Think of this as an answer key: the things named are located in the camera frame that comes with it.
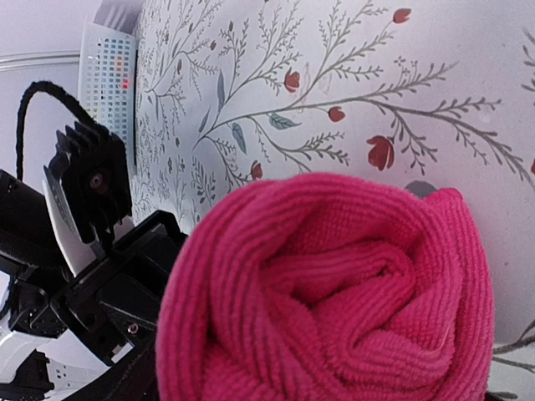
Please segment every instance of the red tulip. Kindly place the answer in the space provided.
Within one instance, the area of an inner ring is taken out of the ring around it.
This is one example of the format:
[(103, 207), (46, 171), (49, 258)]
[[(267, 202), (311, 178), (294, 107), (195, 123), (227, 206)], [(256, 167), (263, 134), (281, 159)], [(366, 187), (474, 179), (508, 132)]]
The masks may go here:
[(410, 8), (399, 8), (394, 13), (394, 23), (405, 23), (409, 20)]
[(368, 163), (373, 167), (377, 167), (379, 171), (389, 169), (394, 164), (394, 146), (392, 142), (384, 136), (374, 136), (367, 140), (367, 143), (374, 147), (368, 153)]
[(264, 175), (263, 171), (262, 171), (262, 165), (260, 163), (258, 163), (257, 160), (254, 160), (252, 162), (252, 166), (251, 166), (251, 177), (253, 180), (260, 180), (262, 178), (262, 176)]
[(299, 73), (297, 71), (293, 73), (291, 68), (286, 73), (286, 76), (284, 77), (284, 87), (290, 94), (299, 88), (300, 78), (301, 76)]
[(327, 114), (329, 115), (331, 121), (333, 121), (334, 123), (342, 121), (345, 117), (345, 113), (342, 111), (342, 108), (340, 106), (331, 107)]

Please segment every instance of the floral tablecloth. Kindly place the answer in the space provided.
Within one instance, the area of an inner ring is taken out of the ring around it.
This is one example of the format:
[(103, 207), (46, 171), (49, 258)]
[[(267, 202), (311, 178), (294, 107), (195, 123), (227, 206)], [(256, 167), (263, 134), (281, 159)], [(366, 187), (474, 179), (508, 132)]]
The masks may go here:
[(148, 0), (137, 34), (138, 221), (190, 231), (229, 191), (311, 170), (456, 187), (492, 266), (489, 388), (535, 399), (531, 2)]

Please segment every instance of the rolled towel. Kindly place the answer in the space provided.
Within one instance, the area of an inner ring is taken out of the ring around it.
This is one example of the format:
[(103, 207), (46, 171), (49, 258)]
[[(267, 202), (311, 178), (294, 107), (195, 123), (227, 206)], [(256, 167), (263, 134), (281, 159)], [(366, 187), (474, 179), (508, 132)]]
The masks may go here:
[(201, 221), (171, 273), (161, 399), (483, 400), (493, 313), (456, 190), (256, 182)]

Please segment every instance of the white plastic basket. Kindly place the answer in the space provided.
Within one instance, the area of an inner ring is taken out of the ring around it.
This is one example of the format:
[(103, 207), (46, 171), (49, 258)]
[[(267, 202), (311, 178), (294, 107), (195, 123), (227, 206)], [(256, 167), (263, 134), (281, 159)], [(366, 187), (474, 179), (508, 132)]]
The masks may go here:
[(124, 142), (135, 174), (135, 37), (86, 23), (80, 52), (78, 99), (88, 113)]

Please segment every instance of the white wall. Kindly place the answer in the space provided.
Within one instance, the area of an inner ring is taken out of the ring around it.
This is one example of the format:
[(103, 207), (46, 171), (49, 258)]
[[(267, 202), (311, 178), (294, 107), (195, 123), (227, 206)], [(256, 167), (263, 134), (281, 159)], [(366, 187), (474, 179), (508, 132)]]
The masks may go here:
[[(92, 18), (99, 0), (0, 0), (0, 56), (44, 51), (79, 51), (83, 24)], [(78, 66), (0, 72), (0, 168), (15, 175), (15, 128), (23, 91), (34, 80), (49, 79), (76, 94)], [(27, 114), (24, 181), (40, 190), (43, 165), (54, 154), (55, 131), (72, 124), (73, 117), (55, 99), (37, 94)], [(0, 296), (7, 276), (0, 273)], [(63, 363), (98, 368), (101, 363), (66, 335), (46, 347), (47, 354)]]

